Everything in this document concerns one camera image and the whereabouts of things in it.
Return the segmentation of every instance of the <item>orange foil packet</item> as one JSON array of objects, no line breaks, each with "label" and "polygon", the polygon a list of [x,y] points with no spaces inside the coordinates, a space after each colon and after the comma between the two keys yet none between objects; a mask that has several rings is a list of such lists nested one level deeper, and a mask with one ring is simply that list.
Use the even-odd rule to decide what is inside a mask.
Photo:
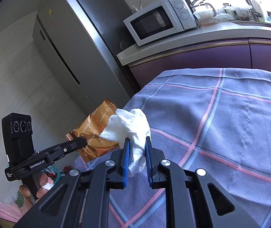
[{"label": "orange foil packet", "polygon": [[118,143],[104,140],[99,137],[108,124],[111,115],[115,115],[117,107],[109,99],[92,112],[82,124],[70,133],[66,134],[68,140],[75,137],[87,139],[87,145],[77,152],[81,157],[89,162],[119,147]]}]

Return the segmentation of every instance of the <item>purple cabinet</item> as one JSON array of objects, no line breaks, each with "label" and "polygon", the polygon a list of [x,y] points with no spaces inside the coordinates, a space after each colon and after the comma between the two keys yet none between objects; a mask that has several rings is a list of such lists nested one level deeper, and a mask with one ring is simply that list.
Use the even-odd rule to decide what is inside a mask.
[{"label": "purple cabinet", "polygon": [[250,45],[252,68],[271,72],[271,45]]},{"label": "purple cabinet", "polygon": [[131,67],[141,87],[165,70],[184,68],[251,68],[249,45],[206,48],[184,52]]}]

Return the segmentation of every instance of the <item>screw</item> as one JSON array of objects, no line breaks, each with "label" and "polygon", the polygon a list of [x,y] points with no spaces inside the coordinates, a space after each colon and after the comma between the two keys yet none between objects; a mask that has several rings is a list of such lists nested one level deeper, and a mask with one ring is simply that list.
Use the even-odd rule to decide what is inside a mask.
[{"label": "screw", "polygon": [[161,161],[161,164],[162,164],[162,165],[165,165],[165,166],[169,166],[169,165],[170,165],[170,161],[167,160],[167,159],[163,159],[163,160]]},{"label": "screw", "polygon": [[78,175],[78,173],[79,173],[79,171],[76,170],[76,169],[74,169],[74,170],[71,170],[71,171],[69,172],[69,175],[71,175],[72,177],[75,177],[75,176]]},{"label": "screw", "polygon": [[205,176],[206,175],[206,170],[204,170],[204,169],[197,169],[197,174],[199,176]]},{"label": "screw", "polygon": [[105,162],[105,165],[107,165],[107,166],[113,166],[113,165],[115,165],[115,162],[113,160],[107,160]]}]

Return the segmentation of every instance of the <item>white countertop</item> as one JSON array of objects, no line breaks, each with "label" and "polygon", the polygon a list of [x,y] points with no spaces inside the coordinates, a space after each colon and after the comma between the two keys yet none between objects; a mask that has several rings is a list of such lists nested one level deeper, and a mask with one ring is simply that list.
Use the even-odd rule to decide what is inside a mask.
[{"label": "white countertop", "polygon": [[126,65],[140,59],[158,54],[182,46],[204,43],[207,41],[219,41],[225,39],[270,39],[271,27],[238,25],[232,22],[219,22],[214,26],[201,27],[173,34],[163,39],[138,46],[134,44],[117,55],[122,65]]}]

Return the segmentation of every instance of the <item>microwave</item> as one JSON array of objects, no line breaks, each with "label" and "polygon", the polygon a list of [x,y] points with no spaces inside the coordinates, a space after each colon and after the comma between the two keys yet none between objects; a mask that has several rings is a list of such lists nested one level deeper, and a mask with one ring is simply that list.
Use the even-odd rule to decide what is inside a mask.
[{"label": "microwave", "polygon": [[185,0],[158,0],[124,20],[138,46],[196,27]]}]

